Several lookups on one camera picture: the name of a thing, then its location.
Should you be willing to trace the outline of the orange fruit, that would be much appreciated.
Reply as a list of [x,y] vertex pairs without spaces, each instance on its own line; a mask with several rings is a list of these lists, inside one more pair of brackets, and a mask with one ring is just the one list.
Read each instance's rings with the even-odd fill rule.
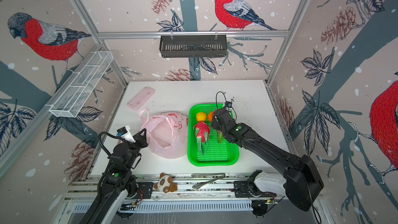
[[212,122],[213,114],[214,114],[214,112],[208,113],[207,119],[208,119],[209,122]]

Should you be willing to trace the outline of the red dragon fruit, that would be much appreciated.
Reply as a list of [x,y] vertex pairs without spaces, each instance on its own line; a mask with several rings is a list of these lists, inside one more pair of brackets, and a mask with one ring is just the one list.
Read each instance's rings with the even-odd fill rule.
[[218,144],[221,144],[223,140],[223,133],[220,130],[217,130],[216,134],[217,134],[217,142]]
[[206,144],[209,140],[210,128],[205,122],[199,121],[194,126],[194,130],[195,130],[195,138],[197,142],[198,151],[204,154]]

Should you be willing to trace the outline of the yellow fruit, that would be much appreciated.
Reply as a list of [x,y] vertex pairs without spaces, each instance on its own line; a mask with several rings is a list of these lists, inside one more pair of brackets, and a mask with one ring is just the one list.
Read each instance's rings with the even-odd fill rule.
[[197,122],[205,122],[207,120],[207,114],[204,112],[199,112],[196,114]]

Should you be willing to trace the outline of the green plastic basket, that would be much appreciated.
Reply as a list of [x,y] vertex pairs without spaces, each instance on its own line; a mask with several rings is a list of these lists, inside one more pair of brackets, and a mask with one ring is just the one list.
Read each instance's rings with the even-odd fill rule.
[[204,112],[208,115],[223,108],[222,103],[214,104],[198,104],[191,107],[188,119],[188,151],[187,156],[189,161],[197,166],[231,166],[239,159],[239,149],[236,144],[231,144],[223,139],[221,144],[217,142],[216,130],[211,127],[211,122],[208,120],[205,123],[210,128],[209,140],[205,147],[205,153],[198,151],[197,142],[195,138],[194,126],[198,123],[196,114]]

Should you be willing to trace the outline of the pink plastic bag with fruit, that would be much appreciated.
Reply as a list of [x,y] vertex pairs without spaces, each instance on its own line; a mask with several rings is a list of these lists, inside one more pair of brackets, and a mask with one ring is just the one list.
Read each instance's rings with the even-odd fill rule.
[[168,112],[150,115],[145,109],[138,113],[142,128],[147,130],[148,148],[152,153],[177,159],[187,155],[189,118],[181,113]]

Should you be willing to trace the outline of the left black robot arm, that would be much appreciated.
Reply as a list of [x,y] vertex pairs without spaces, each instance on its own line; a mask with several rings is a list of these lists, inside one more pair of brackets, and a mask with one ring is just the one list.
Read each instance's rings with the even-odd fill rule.
[[[121,141],[110,152],[104,145],[102,136]],[[97,185],[97,196],[80,221],[82,224],[109,224],[127,197],[138,192],[136,177],[132,174],[140,162],[141,150],[148,146],[147,130],[142,129],[129,141],[121,136],[100,132],[99,145],[108,157],[108,164]]]

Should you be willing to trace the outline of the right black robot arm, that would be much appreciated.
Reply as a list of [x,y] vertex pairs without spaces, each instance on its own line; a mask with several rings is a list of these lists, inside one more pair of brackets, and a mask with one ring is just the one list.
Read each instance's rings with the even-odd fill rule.
[[288,199],[303,211],[310,210],[324,188],[318,169],[309,156],[298,157],[262,138],[244,123],[237,124],[224,107],[214,111],[211,127],[229,142],[253,152],[275,168],[286,180]]

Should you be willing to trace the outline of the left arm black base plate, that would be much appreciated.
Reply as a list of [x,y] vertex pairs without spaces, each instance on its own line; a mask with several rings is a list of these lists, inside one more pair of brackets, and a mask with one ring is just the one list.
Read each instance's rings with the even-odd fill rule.
[[134,199],[150,199],[153,191],[153,182],[137,182],[137,193]]

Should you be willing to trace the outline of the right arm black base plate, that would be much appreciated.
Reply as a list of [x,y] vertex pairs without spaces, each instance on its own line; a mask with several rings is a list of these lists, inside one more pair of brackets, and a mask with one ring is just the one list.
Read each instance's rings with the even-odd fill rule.
[[236,198],[276,198],[277,194],[273,192],[262,192],[260,189],[248,181],[234,181],[232,192],[235,193]]

